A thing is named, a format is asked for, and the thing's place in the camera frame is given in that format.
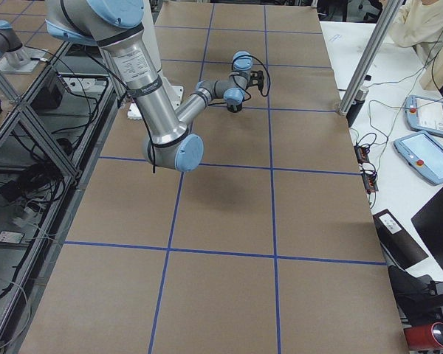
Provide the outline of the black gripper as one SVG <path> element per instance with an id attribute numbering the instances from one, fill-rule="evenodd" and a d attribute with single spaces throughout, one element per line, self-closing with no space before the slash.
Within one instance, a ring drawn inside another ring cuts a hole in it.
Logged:
<path id="1" fill-rule="evenodd" d="M 264 72 L 262 70 L 250 72 L 250 86 L 263 86 L 264 85 Z"/>

